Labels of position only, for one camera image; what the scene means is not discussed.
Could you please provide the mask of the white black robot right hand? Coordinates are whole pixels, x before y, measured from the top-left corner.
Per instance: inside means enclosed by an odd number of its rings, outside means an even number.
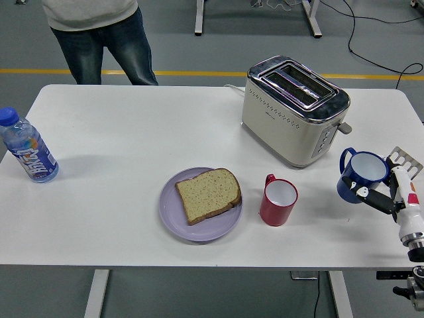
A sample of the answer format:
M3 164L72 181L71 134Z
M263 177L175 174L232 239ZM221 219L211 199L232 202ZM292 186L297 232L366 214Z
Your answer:
M394 218L399 225L399 239L410 250L423 247L423 216L412 179L423 165L396 147L386 157L390 169L384 183L390 189L386 196L347 176L342 181L361 202Z

